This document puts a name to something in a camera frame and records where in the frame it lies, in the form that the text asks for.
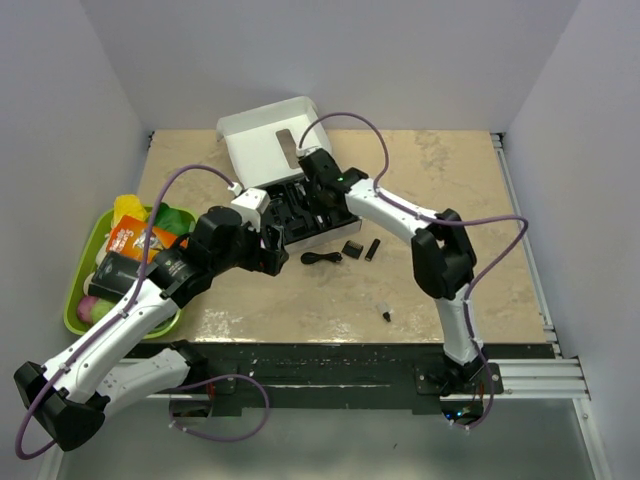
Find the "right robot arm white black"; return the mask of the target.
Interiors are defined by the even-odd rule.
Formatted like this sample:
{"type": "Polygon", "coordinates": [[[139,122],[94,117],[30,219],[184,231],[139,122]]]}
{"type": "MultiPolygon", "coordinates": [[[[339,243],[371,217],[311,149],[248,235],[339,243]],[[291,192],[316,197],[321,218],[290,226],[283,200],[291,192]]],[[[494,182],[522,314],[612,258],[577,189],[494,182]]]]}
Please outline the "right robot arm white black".
{"type": "Polygon", "coordinates": [[[495,394],[470,299],[477,257],[457,212],[418,207],[357,168],[341,170],[322,148],[300,150],[298,160],[310,182],[313,206],[335,207],[371,221],[410,247],[414,280],[434,300],[443,330],[443,391],[466,393],[482,379],[484,391],[495,394]]]}

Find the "white cardboard box lid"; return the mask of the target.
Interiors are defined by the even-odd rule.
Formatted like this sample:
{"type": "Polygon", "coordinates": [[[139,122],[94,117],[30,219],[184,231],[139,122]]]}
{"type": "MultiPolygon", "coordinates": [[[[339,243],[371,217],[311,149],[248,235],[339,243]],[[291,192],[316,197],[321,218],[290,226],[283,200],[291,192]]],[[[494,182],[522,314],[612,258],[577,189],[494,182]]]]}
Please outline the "white cardboard box lid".
{"type": "Polygon", "coordinates": [[[321,125],[306,130],[317,118],[315,103],[298,96],[220,118],[216,138],[226,143],[239,183],[245,188],[262,189],[304,176],[297,165],[299,141],[305,146],[332,150],[321,125]]]}

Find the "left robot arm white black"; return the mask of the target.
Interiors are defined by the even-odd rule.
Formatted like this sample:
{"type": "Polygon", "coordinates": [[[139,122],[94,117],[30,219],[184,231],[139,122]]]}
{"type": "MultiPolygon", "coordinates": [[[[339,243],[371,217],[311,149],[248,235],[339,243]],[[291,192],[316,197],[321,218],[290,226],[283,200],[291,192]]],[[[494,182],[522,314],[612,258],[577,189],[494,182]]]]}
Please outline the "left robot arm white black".
{"type": "Polygon", "coordinates": [[[27,419],[36,419],[54,445],[71,451],[91,439],[108,416],[150,394],[200,390],[208,361],[185,340],[136,366],[114,368],[149,331],[207,291],[215,277],[235,267],[276,276],[287,259],[282,227],[255,227],[232,208],[211,208],[193,232],[143,263],[141,277],[84,336],[45,364],[26,362],[16,370],[27,419]]]}

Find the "small oil bottle black cap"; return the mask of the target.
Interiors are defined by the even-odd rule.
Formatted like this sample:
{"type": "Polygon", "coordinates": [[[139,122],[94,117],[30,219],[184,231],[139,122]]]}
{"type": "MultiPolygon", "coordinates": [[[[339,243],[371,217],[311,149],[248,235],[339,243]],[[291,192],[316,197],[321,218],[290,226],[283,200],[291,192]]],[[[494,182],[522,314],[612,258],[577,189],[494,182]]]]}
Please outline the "small oil bottle black cap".
{"type": "Polygon", "coordinates": [[[386,302],[380,302],[376,305],[376,309],[380,316],[387,322],[391,322],[391,309],[386,302]]]}

